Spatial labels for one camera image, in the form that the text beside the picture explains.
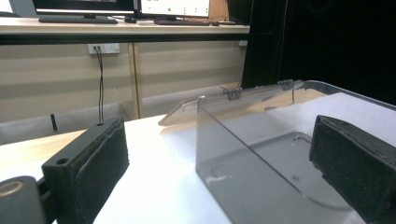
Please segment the white screen monitor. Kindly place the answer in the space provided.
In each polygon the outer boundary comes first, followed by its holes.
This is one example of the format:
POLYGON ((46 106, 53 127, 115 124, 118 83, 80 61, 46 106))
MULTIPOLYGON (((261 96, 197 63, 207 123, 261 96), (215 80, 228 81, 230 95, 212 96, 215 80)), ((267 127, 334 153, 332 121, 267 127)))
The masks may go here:
POLYGON ((210 0, 139 0, 143 14, 204 17, 209 15, 210 0))

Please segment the long wooden desk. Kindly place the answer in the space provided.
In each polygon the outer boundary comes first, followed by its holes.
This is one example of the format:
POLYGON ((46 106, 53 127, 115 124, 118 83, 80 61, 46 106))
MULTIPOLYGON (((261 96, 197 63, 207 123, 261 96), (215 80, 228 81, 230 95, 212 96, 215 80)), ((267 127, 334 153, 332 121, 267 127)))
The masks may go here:
POLYGON ((0 122, 238 82, 248 27, 41 23, 0 19, 0 122), (118 54, 89 44, 119 43, 118 54))

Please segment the white wall socket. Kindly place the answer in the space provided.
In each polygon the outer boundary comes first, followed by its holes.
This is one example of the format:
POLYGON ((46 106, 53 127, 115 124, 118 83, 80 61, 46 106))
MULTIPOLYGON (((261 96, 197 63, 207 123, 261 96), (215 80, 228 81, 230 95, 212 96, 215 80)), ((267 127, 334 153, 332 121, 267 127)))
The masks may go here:
POLYGON ((90 54, 118 54, 120 53, 119 43, 89 44, 90 54))

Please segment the dark screen monitor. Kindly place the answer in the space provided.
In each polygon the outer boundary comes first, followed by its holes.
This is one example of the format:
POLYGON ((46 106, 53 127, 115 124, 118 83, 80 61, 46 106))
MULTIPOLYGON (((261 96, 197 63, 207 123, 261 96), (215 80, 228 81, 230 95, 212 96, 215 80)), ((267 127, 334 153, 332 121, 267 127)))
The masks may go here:
POLYGON ((128 15, 134 0, 33 0, 37 14, 128 15))

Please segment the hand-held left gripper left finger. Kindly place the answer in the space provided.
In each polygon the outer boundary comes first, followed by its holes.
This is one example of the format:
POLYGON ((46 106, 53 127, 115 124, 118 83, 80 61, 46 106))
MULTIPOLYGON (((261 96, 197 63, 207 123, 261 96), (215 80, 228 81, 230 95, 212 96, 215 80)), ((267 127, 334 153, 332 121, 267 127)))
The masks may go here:
POLYGON ((91 126, 42 165, 49 220, 92 224, 128 166, 123 119, 91 126))

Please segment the black keyboard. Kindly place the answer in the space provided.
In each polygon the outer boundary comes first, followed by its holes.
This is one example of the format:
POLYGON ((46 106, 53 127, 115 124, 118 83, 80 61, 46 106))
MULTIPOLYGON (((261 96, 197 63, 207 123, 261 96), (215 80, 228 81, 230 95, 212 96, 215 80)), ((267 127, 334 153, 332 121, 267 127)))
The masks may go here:
POLYGON ((157 25, 169 25, 169 26, 210 26, 210 22, 203 21, 170 21, 170 20, 155 20, 154 24, 157 25))
POLYGON ((43 22, 43 23, 92 23, 92 24, 117 24, 118 23, 116 20, 98 19, 98 18, 95 18, 95 17, 92 17, 92 18, 86 18, 86 17, 80 17, 80 18, 40 17, 38 19, 38 21, 39 22, 43 22))

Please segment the smoky transparent lidded plastic box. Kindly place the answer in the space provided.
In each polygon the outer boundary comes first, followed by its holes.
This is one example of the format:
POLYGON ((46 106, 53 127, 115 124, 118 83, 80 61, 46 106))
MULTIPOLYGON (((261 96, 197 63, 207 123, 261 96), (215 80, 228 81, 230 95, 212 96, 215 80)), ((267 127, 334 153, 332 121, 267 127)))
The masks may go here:
POLYGON ((309 160, 318 116, 396 147, 396 105, 318 81, 201 96, 160 123, 196 125, 195 171, 233 224, 368 224, 309 160))

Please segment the black curtain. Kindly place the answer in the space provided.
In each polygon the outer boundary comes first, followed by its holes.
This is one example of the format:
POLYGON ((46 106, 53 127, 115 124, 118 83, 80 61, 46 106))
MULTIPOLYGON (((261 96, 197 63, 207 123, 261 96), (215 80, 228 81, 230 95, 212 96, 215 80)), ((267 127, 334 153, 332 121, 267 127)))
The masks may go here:
POLYGON ((396 0, 227 0, 249 26, 242 86, 318 80, 396 105, 396 0))

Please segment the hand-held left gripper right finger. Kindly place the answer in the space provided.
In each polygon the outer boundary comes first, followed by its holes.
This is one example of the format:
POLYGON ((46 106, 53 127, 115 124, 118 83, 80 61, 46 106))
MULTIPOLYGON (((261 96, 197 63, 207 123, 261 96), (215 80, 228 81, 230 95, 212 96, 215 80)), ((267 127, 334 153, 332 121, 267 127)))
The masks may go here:
POLYGON ((309 160, 368 224, 396 224, 396 147, 346 121, 318 116, 309 160))

